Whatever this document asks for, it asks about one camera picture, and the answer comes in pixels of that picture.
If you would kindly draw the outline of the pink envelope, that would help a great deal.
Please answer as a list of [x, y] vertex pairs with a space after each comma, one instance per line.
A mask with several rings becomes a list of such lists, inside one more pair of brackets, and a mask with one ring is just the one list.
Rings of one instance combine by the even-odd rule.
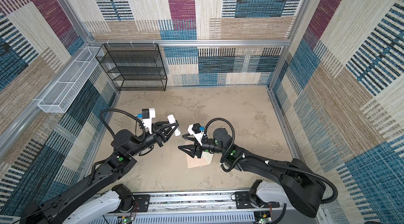
[[214, 154], [210, 154], [209, 152], [206, 152], [206, 151], [204, 151], [202, 153], [201, 158], [198, 158], [197, 156], [192, 158], [187, 155], [186, 156], [187, 168], [191, 169], [191, 168], [207, 166], [207, 165], [211, 164], [213, 157], [214, 157]]

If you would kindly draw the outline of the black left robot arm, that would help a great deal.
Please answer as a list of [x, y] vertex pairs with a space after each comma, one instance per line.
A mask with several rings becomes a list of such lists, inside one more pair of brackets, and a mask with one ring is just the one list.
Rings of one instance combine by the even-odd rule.
[[125, 176], [137, 163], [136, 155], [154, 144], [163, 146], [178, 127], [177, 120], [158, 122], [151, 125], [151, 132], [144, 130], [140, 138], [127, 129], [120, 130], [111, 143], [113, 153], [106, 159], [96, 162], [88, 176], [42, 204], [38, 205], [35, 202], [28, 204], [17, 223], [86, 224], [118, 208], [124, 211], [130, 210], [133, 196], [124, 185], [114, 186], [100, 199], [92, 200], [92, 197]]

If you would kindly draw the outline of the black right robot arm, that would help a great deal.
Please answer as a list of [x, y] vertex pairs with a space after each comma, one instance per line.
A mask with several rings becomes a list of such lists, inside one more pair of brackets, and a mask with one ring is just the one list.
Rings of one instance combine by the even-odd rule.
[[291, 162], [284, 162], [256, 155], [234, 144], [232, 135], [225, 128], [214, 130], [213, 138], [203, 134], [201, 141], [191, 134], [185, 134], [183, 138], [193, 142], [178, 147], [188, 156], [201, 158], [204, 153], [223, 155], [229, 150], [223, 159], [227, 169], [251, 172], [276, 182], [296, 210], [310, 218], [317, 215], [326, 185], [302, 161], [294, 158]]

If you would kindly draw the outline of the white glue stick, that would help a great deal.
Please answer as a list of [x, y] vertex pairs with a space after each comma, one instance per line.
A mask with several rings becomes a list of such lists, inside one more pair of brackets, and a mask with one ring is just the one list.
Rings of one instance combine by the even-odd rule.
[[170, 124], [172, 124], [172, 129], [174, 130], [174, 135], [175, 136], [180, 136], [181, 135], [181, 131], [179, 130], [179, 124], [177, 122], [177, 120], [175, 119], [174, 115], [168, 115], [167, 119], [169, 121]]

